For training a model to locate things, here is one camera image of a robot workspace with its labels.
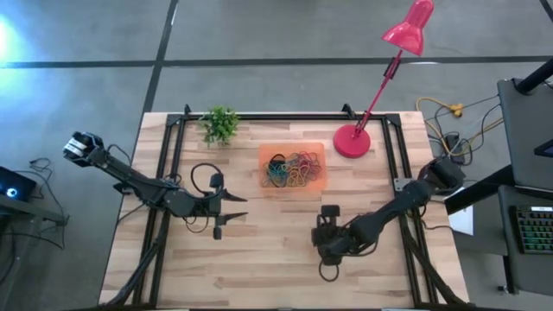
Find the orange translucent plastic bin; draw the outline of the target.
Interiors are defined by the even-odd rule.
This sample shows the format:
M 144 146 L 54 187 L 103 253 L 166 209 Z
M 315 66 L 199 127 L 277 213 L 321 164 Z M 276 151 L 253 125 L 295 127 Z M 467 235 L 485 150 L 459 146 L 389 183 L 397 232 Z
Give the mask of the orange translucent plastic bin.
M 264 171 L 269 165 L 298 164 L 298 154 L 302 151 L 315 152 L 321 164 L 321 172 L 315 181 L 306 187 L 263 187 Z M 327 187 L 327 161 L 322 143 L 266 143 L 258 148 L 259 186 L 267 194 L 310 194 L 320 192 Z

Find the white paper sheet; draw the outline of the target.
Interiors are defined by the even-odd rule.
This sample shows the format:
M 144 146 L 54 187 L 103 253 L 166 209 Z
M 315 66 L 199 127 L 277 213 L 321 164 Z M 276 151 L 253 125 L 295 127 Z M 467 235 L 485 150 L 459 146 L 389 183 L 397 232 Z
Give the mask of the white paper sheet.
M 448 216 L 449 226 L 454 232 L 466 234 L 468 236 L 474 235 L 474 207 L 468 206 L 460 211 L 449 214 Z

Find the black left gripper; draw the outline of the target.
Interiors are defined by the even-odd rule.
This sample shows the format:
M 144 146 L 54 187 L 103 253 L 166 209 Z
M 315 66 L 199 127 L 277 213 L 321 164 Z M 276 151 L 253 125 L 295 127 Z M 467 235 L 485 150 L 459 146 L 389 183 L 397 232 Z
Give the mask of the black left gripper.
M 213 238 L 215 240 L 222 239 L 222 226 L 225 222 L 245 216 L 247 212 L 230 213 L 224 216 L 221 215 L 221 201 L 229 200 L 235 202 L 246 202 L 247 199 L 230 194 L 227 189 L 224 189 L 224 176 L 222 173 L 215 173 L 210 179 L 209 186 L 215 189 L 213 197 L 208 201 L 209 215 L 214 219 Z

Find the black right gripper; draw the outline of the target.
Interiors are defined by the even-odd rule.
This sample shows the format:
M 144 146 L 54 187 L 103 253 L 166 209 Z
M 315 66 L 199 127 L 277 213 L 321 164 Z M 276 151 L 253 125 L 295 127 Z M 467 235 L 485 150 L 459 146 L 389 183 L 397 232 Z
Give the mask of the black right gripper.
M 349 225 L 357 217 L 338 225 L 339 216 L 338 205 L 323 205 L 316 216 L 316 227 L 311 230 L 312 244 L 326 266 L 340 265 L 343 257 L 355 255 L 357 241 L 350 233 Z

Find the dark grey side stand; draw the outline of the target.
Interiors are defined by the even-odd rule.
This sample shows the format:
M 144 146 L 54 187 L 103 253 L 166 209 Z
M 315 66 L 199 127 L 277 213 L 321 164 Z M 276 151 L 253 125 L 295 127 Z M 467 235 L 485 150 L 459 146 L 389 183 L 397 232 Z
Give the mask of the dark grey side stand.
M 28 202 L 14 200 L 0 194 L 0 207 L 14 213 L 23 213 L 38 217 L 40 220 L 54 222 L 56 225 L 65 225 L 67 218 L 58 212 L 51 212 Z

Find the backlit computer keyboard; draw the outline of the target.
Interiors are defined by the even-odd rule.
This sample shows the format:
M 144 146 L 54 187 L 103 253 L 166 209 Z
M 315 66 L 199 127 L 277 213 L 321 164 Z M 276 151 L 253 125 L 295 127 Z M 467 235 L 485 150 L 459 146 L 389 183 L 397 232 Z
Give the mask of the backlit computer keyboard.
M 553 256 L 553 206 L 510 206 L 509 214 L 521 253 Z

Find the red desk lamp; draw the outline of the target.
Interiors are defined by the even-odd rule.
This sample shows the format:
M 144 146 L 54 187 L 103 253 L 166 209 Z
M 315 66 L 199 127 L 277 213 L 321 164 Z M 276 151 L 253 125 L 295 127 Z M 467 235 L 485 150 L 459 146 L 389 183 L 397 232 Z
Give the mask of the red desk lamp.
M 372 110 L 388 83 L 393 80 L 400 64 L 403 52 L 421 56 L 424 49 L 423 29 L 434 11 L 433 0 L 414 0 L 405 18 L 388 29 L 381 37 L 383 41 L 398 48 L 397 54 L 385 69 L 384 79 L 363 118 L 355 125 L 341 126 L 334 134 L 334 148 L 346 158 L 360 158 L 371 147 L 370 135 L 365 131 Z

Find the dark grey desk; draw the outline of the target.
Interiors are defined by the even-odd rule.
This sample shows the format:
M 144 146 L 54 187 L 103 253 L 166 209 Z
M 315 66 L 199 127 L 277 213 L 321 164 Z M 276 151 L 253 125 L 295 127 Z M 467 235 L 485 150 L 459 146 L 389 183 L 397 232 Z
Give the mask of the dark grey desk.
M 535 154 L 553 140 L 553 89 L 540 85 L 524 95 L 513 80 L 497 87 L 515 183 L 553 191 L 553 157 Z

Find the small black screen device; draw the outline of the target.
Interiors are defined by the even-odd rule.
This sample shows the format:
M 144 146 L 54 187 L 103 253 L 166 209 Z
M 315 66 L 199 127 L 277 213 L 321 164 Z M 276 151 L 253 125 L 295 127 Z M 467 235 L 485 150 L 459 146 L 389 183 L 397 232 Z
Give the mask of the small black screen device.
M 553 158 L 553 139 L 540 144 L 533 152 L 536 156 Z

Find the black pole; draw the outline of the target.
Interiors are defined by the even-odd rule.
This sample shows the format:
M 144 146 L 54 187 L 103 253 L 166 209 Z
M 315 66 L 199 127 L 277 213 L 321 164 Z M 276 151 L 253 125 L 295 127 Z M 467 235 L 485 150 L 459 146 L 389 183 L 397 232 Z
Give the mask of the black pole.
M 515 83 L 515 89 L 522 94 L 532 92 L 537 86 L 541 85 L 553 75 L 553 58 L 546 61 L 536 71 L 529 74 L 526 78 Z

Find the black power adapter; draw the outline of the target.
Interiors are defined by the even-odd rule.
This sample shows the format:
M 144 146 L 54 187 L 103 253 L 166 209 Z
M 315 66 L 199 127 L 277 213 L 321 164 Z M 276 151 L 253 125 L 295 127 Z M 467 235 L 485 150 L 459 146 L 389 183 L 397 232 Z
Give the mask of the black power adapter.
M 446 146 L 450 151 L 449 157 L 452 162 L 463 163 L 465 161 L 463 146 L 458 134 L 447 134 L 445 136 Z

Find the grey table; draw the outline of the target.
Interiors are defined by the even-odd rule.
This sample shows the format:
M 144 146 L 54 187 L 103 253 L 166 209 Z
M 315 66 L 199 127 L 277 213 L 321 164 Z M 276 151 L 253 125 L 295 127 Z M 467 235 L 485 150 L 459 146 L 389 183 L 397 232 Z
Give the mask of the grey table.
M 501 186 L 498 189 L 500 214 L 507 254 L 504 256 L 507 291 L 519 290 L 553 296 L 553 256 L 523 254 L 515 241 L 509 207 L 553 206 L 542 194 L 532 194 L 515 187 Z

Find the black aluminium table frame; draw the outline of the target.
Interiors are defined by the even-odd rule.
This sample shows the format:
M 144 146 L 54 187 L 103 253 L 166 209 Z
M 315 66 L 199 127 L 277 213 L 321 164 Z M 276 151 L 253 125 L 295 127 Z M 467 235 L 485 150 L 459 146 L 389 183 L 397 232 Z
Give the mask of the black aluminium table frame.
M 452 233 L 426 232 L 423 218 L 448 223 L 444 206 L 428 201 L 390 221 L 364 257 L 321 263 L 311 241 L 323 205 L 338 205 L 338 225 L 393 200 L 434 160 L 423 117 L 415 111 L 375 114 L 366 132 L 369 152 L 341 156 L 334 133 L 355 125 L 357 113 L 240 115 L 227 147 L 208 147 L 200 117 L 149 113 L 142 122 L 133 167 L 170 178 L 201 196 L 215 165 L 225 188 L 246 202 L 224 201 L 223 214 L 247 212 L 222 226 L 214 219 L 180 219 L 137 211 L 124 199 L 99 297 L 103 310 L 171 309 L 466 309 L 467 290 Z M 310 194 L 267 194 L 259 186 L 258 148 L 266 143 L 322 143 L 327 187 Z

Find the green plant in white pot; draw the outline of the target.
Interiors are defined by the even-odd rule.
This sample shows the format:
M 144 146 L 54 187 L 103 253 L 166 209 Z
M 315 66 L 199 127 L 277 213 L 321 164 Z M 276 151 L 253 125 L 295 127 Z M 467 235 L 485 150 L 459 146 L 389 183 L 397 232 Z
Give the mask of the green plant in white pot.
M 239 116 L 230 107 L 214 106 L 204 113 L 199 121 L 205 131 L 203 142 L 208 147 L 214 144 L 228 146 L 237 135 Z

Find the rubber bands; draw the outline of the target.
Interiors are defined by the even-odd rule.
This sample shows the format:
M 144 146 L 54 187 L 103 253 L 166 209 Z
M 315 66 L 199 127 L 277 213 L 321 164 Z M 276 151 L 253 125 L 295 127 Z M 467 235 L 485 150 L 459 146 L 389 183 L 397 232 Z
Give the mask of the rubber bands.
M 292 167 L 288 170 L 285 185 L 287 187 L 306 187 L 310 181 L 318 178 L 318 171 L 310 166 Z

